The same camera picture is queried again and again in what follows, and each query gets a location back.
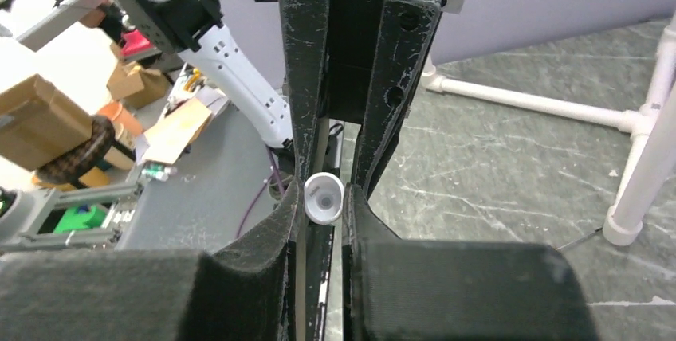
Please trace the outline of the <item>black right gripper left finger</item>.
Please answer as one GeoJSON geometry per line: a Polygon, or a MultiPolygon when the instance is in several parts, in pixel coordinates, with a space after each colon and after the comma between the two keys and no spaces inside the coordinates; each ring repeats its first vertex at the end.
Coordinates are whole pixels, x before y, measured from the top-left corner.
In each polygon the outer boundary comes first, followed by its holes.
{"type": "Polygon", "coordinates": [[[215,254],[193,249],[13,253],[4,340],[294,340],[302,189],[215,254]]]}

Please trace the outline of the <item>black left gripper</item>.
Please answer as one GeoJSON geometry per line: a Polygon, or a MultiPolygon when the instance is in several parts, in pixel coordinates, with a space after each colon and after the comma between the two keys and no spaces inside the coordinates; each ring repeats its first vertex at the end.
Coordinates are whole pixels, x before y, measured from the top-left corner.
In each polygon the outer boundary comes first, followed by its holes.
{"type": "Polygon", "coordinates": [[[324,168],[323,115],[359,123],[364,113],[351,183],[369,198],[398,144],[441,10],[457,14],[464,0],[256,1],[280,8],[299,182],[324,168]]]}

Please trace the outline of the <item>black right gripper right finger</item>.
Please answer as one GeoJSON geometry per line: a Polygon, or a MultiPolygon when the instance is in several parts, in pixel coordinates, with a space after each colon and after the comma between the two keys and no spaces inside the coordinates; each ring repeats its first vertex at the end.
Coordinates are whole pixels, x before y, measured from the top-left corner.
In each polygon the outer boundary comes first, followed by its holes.
{"type": "Polygon", "coordinates": [[[399,237],[348,186],[346,340],[597,340],[577,276],[549,245],[399,237]]]}

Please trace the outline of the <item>white glue stick cap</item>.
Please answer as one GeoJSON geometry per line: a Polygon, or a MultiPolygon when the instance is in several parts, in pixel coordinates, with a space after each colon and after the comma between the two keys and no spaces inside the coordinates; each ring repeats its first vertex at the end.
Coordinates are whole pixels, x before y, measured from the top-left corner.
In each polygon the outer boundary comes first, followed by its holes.
{"type": "Polygon", "coordinates": [[[306,216],[315,224],[333,225],[342,214],[344,192],[344,184],[334,174],[313,174],[304,184],[306,216]]]}

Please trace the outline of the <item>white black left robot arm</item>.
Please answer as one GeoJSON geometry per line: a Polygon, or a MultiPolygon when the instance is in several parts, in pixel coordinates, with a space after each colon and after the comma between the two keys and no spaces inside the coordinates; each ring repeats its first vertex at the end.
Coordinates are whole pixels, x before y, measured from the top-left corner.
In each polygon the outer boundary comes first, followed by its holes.
{"type": "Polygon", "coordinates": [[[318,123],[360,125],[351,182],[370,195],[399,133],[443,13],[465,0],[255,0],[280,8],[283,103],[226,26],[219,0],[115,0],[157,49],[202,70],[306,179],[318,123]]]}

